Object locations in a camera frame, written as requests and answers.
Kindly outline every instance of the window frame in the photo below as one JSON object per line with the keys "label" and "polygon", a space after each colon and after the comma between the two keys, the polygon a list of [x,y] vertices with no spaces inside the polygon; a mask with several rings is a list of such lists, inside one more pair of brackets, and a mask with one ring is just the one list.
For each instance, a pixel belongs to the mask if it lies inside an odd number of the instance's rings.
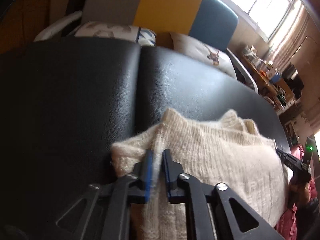
{"label": "window frame", "polygon": [[248,11],[248,13],[246,13],[245,11],[243,11],[238,5],[236,5],[232,0],[221,0],[223,1],[226,5],[228,5],[236,14],[238,14],[241,18],[243,18],[260,36],[261,38],[265,41],[265,42],[269,42],[273,36],[275,35],[276,31],[280,28],[280,26],[282,25],[282,23],[284,22],[285,18],[287,17],[287,15],[289,14],[289,12],[292,10],[292,7],[294,5],[295,0],[288,0],[289,5],[287,7],[287,10],[284,14],[284,16],[282,17],[281,21],[279,22],[279,24],[277,25],[277,27],[274,29],[274,31],[271,33],[270,36],[266,36],[265,33],[260,29],[260,27],[258,26],[258,24],[252,20],[252,18],[249,16],[249,13],[251,12],[253,6],[256,4],[256,2],[258,0],[255,0],[255,2],[253,3],[253,5],[251,6],[250,10]]}

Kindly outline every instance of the blue headboard panel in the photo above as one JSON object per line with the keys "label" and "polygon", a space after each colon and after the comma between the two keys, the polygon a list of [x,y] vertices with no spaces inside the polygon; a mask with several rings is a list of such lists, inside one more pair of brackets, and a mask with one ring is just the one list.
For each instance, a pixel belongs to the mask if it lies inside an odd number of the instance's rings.
{"label": "blue headboard panel", "polygon": [[202,0],[189,36],[224,51],[236,29],[238,16],[220,0]]}

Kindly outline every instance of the beige sweater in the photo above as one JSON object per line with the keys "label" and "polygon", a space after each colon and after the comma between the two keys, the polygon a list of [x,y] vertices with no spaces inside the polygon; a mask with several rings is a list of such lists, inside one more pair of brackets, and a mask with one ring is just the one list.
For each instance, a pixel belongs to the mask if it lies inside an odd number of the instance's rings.
{"label": "beige sweater", "polygon": [[167,109],[160,124],[111,147],[117,176],[132,171],[145,149],[154,150],[153,189],[146,205],[133,205],[132,219],[143,239],[187,239],[183,204],[169,204],[159,179],[161,153],[169,148],[174,161],[201,182],[228,184],[271,226],[285,208],[286,169],[274,140],[261,136],[252,120],[233,110],[217,122],[197,122]]}

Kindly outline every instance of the red garment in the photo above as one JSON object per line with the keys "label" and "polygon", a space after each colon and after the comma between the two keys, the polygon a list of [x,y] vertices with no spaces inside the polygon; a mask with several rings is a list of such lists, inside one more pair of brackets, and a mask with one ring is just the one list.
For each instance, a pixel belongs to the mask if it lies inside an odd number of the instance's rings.
{"label": "red garment", "polygon": [[[304,155],[304,149],[301,144],[295,145],[291,148],[291,154],[302,159]],[[309,192],[311,199],[317,197],[316,184],[311,177],[309,182]],[[279,222],[275,226],[275,229],[283,236],[285,240],[296,240],[297,239],[297,222],[296,222],[297,207],[293,205],[292,209],[287,209],[284,214],[280,217]]]}

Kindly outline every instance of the pillow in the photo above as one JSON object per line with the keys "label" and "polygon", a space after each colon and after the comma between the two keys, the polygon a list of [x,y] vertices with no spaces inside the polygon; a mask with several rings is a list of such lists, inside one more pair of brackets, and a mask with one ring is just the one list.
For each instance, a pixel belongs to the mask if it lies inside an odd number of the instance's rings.
{"label": "pillow", "polygon": [[226,53],[184,34],[171,32],[170,35],[173,40],[173,50],[211,65],[237,79],[231,60]]}
{"label": "pillow", "polygon": [[87,22],[76,30],[75,36],[121,39],[139,43],[141,46],[154,47],[156,44],[156,34],[152,30],[103,22]]}

